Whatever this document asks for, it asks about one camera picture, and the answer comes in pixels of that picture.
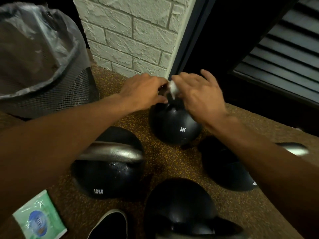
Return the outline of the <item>person's left hand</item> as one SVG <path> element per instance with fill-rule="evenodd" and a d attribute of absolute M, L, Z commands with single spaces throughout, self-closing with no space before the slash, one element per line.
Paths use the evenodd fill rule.
<path fill-rule="evenodd" d="M 119 92 L 130 112 L 146 110 L 155 104 L 151 104 L 154 96 L 159 95 L 158 89 L 168 84 L 163 77 L 151 76 L 148 73 L 134 75 L 127 79 Z"/>

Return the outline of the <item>person's right hand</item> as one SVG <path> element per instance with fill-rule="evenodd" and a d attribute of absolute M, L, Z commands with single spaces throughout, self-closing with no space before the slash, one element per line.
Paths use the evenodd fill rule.
<path fill-rule="evenodd" d="M 212 85 L 204 76 L 187 72 L 173 75 L 172 80 L 179 88 L 186 110 L 207 129 L 230 116 L 219 84 Z"/>

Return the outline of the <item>white wipe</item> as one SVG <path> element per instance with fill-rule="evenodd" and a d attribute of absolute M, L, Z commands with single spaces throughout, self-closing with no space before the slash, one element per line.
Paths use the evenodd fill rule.
<path fill-rule="evenodd" d="M 177 85 L 175 84 L 173 80 L 171 80 L 168 84 L 168 91 L 173 100 L 175 100 L 180 93 L 179 88 L 177 87 Z"/>

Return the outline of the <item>small black kettlebell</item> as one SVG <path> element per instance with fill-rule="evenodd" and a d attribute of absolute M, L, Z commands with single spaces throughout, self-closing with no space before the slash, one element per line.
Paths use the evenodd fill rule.
<path fill-rule="evenodd" d="M 192 118 L 185 109 L 181 98 L 172 99 L 168 91 L 168 84 L 159 90 L 159 95 L 165 96 L 168 103 L 158 103 L 151 106 L 148 118 L 149 126 L 155 137 L 162 142 L 183 146 L 200 135 L 202 125 Z"/>

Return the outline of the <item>person's right forearm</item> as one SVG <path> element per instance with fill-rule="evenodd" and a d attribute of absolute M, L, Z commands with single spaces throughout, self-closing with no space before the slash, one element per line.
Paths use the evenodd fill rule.
<path fill-rule="evenodd" d="M 227 113 L 205 127 L 243 163 L 265 196 L 304 239 L 319 239 L 319 167 L 288 152 Z"/>

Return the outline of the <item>person's left forearm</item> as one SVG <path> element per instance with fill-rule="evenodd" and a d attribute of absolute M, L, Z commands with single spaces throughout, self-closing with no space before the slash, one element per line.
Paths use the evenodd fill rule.
<path fill-rule="evenodd" d="M 128 113 L 125 99 L 114 94 L 0 132 L 0 225 Z"/>

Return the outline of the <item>dark louvered door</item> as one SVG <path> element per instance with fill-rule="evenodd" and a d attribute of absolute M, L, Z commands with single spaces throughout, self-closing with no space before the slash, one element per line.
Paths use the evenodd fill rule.
<path fill-rule="evenodd" d="M 229 72 L 319 109 L 319 0 L 285 4 Z"/>

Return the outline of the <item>black mesh trash bin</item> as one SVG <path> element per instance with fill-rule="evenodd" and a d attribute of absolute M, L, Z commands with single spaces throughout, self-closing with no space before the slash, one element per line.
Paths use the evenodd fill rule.
<path fill-rule="evenodd" d="M 81 31 L 78 55 L 70 64 L 62 79 L 42 92 L 23 99 L 0 101 L 0 111 L 21 119 L 36 119 L 41 116 L 92 103 L 100 99 L 91 72 L 91 63 Z"/>

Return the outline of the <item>large black kettlebell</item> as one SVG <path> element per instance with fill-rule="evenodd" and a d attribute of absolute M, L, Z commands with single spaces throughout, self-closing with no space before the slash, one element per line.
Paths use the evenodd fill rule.
<path fill-rule="evenodd" d="M 146 239 L 249 239 L 240 225 L 218 216 L 202 186 L 186 178 L 166 179 L 151 191 L 143 226 Z"/>

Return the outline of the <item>clear plastic bin liner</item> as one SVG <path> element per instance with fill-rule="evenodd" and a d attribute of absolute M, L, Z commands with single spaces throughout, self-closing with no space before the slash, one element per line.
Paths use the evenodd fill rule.
<path fill-rule="evenodd" d="M 0 6 L 0 101 L 57 84 L 78 55 L 78 31 L 58 9 L 25 2 Z"/>

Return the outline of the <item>person's black shoe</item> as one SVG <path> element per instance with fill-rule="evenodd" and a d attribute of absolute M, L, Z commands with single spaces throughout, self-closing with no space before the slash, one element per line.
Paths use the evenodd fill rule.
<path fill-rule="evenodd" d="M 128 220 L 126 214 L 119 209 L 106 212 L 87 239 L 128 239 Z"/>

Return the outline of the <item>green wet wipes packet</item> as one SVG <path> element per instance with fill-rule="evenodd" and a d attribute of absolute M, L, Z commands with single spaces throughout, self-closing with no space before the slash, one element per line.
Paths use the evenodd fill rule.
<path fill-rule="evenodd" d="M 25 239 L 60 239 L 67 233 L 47 190 L 16 210 L 13 217 Z"/>

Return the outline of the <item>dark door frame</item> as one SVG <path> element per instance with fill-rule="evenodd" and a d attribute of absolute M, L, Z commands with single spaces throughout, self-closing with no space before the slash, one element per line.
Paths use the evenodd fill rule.
<path fill-rule="evenodd" d="M 183 71 L 216 0 L 189 0 L 165 78 Z"/>

